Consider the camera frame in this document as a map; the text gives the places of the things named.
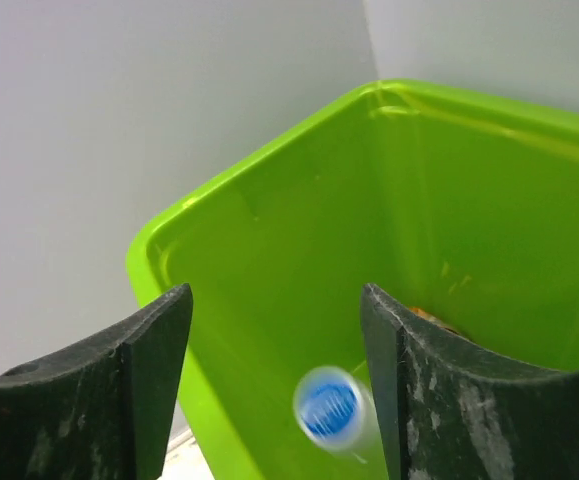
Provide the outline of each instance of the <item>gray wall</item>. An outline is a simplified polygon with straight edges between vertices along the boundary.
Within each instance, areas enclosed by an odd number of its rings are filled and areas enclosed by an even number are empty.
[[[142,225],[375,75],[360,0],[0,0],[0,373],[132,313]]]
[[[579,1],[366,0],[381,78],[579,111]]]

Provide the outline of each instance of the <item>scuffed black surface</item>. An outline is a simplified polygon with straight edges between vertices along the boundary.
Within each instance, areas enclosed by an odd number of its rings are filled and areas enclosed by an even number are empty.
[[[375,285],[362,327],[391,479],[579,478],[579,372],[488,351]]]
[[[0,479],[158,478],[192,303],[189,287],[176,287],[1,376]]]

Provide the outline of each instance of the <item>green plastic bin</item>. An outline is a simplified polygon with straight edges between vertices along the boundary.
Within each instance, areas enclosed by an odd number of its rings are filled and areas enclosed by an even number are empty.
[[[579,115],[360,87],[157,216],[127,267],[140,305],[191,284],[179,397],[217,479],[384,478],[309,442],[294,387],[322,364],[368,380],[366,282],[494,351],[579,368]]]

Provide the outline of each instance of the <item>bottle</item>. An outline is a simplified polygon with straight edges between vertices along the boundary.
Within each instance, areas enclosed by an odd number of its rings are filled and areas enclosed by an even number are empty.
[[[373,396],[341,368],[322,366],[298,382],[293,398],[298,425],[318,447],[366,463],[380,434]]]

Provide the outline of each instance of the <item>white floor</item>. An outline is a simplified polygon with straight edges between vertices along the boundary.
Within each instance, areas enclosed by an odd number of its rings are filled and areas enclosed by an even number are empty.
[[[171,442],[161,480],[213,480],[191,430]]]

